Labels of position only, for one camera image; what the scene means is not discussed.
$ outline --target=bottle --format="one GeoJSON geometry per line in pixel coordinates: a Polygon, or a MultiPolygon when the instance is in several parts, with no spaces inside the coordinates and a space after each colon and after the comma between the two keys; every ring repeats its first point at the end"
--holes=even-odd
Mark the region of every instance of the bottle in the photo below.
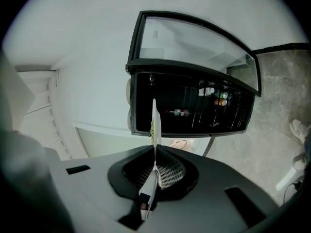
{"type": "Polygon", "coordinates": [[[177,117],[188,117],[191,114],[188,110],[179,110],[179,109],[175,109],[173,111],[166,110],[165,113],[169,113],[177,117]]]}
{"type": "MultiPolygon", "coordinates": [[[[215,89],[213,87],[206,87],[205,88],[205,96],[209,96],[215,92],[215,89]]],[[[199,96],[204,96],[204,88],[201,88],[199,90],[199,96]]]]}
{"type": "Polygon", "coordinates": [[[228,93],[227,92],[222,92],[220,93],[220,91],[218,90],[216,93],[215,93],[215,96],[217,98],[221,98],[221,99],[226,99],[228,97],[228,93]]]}
{"type": "Polygon", "coordinates": [[[220,99],[219,103],[218,103],[218,99],[215,99],[215,105],[220,105],[220,106],[226,106],[227,105],[227,100],[225,99],[220,99]]]}

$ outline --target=sneaker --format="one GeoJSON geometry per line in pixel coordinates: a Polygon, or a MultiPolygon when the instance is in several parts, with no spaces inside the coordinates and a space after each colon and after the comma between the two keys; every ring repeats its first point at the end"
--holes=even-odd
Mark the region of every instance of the sneaker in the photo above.
{"type": "Polygon", "coordinates": [[[300,139],[302,144],[305,143],[306,137],[310,132],[311,125],[308,127],[301,123],[301,121],[294,119],[290,122],[290,129],[294,136],[300,139]]]}
{"type": "Polygon", "coordinates": [[[293,159],[293,168],[296,169],[297,171],[302,171],[306,168],[307,163],[308,160],[306,154],[301,153],[293,159]]]}

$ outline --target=black slot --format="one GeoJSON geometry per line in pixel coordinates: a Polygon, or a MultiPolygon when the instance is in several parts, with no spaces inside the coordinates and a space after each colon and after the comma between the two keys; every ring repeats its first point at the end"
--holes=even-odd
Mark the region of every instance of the black slot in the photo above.
{"type": "Polygon", "coordinates": [[[241,126],[241,123],[242,123],[242,118],[244,116],[244,112],[245,112],[245,109],[246,109],[246,104],[245,104],[245,99],[242,98],[241,99],[241,106],[240,106],[240,116],[239,116],[239,121],[238,121],[238,124],[237,124],[237,127],[240,127],[241,126]]]}
{"type": "Polygon", "coordinates": [[[249,228],[266,218],[266,216],[239,188],[230,188],[225,190],[225,192],[249,228]]]}
{"type": "Polygon", "coordinates": [[[70,174],[83,172],[83,171],[86,171],[89,169],[91,169],[89,166],[83,165],[83,166],[76,166],[76,167],[72,167],[72,168],[67,168],[66,171],[70,175],[70,174]]]}
{"type": "Polygon", "coordinates": [[[218,103],[217,105],[215,105],[215,117],[214,117],[214,120],[213,120],[213,123],[212,123],[212,126],[214,127],[216,123],[218,123],[216,121],[216,118],[217,118],[217,114],[218,114],[218,110],[219,110],[219,103],[220,103],[220,96],[216,96],[216,99],[218,99],[218,103]]]}
{"type": "Polygon", "coordinates": [[[196,98],[195,98],[195,106],[194,106],[194,115],[193,115],[193,121],[192,121],[192,126],[191,128],[193,129],[193,126],[194,126],[194,121],[195,121],[195,117],[196,117],[196,113],[197,113],[197,105],[198,105],[198,98],[199,98],[199,90],[200,90],[200,83],[199,82],[199,85],[198,85],[198,88],[197,88],[197,93],[196,93],[196,98]]]}
{"type": "Polygon", "coordinates": [[[244,121],[244,118],[245,118],[245,115],[246,115],[246,112],[247,112],[247,107],[248,107],[248,105],[247,105],[247,103],[245,103],[245,106],[243,107],[243,110],[242,110],[242,115],[241,115],[240,121],[238,123],[238,127],[240,127],[241,124],[244,121]]]}
{"type": "Polygon", "coordinates": [[[199,125],[200,125],[201,117],[202,117],[202,113],[203,113],[203,105],[204,105],[204,99],[205,99],[205,91],[206,91],[206,87],[204,87],[204,90],[203,90],[203,101],[202,101],[202,105],[201,105],[201,112],[200,112],[199,125]]]}
{"type": "Polygon", "coordinates": [[[238,111],[239,111],[239,106],[240,106],[240,102],[241,102],[241,97],[240,97],[240,93],[239,93],[238,107],[237,107],[237,110],[236,110],[236,112],[235,112],[235,116],[234,116],[233,121],[232,121],[231,129],[233,128],[234,122],[235,122],[235,120],[236,120],[236,118],[237,118],[238,111]]]}

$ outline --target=white wall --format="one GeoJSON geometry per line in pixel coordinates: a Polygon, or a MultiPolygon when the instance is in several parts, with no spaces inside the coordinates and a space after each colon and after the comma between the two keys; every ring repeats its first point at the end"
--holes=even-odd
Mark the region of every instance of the white wall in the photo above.
{"type": "Polygon", "coordinates": [[[35,95],[0,51],[0,129],[18,131],[34,100],[35,95]]]}
{"type": "Polygon", "coordinates": [[[60,99],[73,121],[128,131],[125,64],[141,10],[205,19],[253,50],[307,42],[280,0],[30,0],[3,48],[14,65],[61,68],[60,99]]]}
{"type": "Polygon", "coordinates": [[[55,149],[61,160],[87,158],[75,127],[67,123],[58,109],[57,72],[28,71],[18,75],[35,99],[16,130],[36,139],[43,147],[55,149]]]}
{"type": "MultiPolygon", "coordinates": [[[[149,137],[124,137],[107,135],[78,129],[80,138],[90,157],[97,157],[117,152],[122,152],[140,146],[151,145],[149,137]]],[[[169,146],[171,139],[163,139],[163,145],[169,146]]]]}

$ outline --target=refrigerator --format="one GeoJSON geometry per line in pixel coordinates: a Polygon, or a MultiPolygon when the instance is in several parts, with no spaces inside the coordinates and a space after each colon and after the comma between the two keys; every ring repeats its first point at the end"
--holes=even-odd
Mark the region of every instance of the refrigerator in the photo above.
{"type": "Polygon", "coordinates": [[[261,96],[252,51],[216,25],[181,13],[139,13],[126,71],[133,135],[150,136],[153,99],[162,137],[244,133],[261,96]]]}

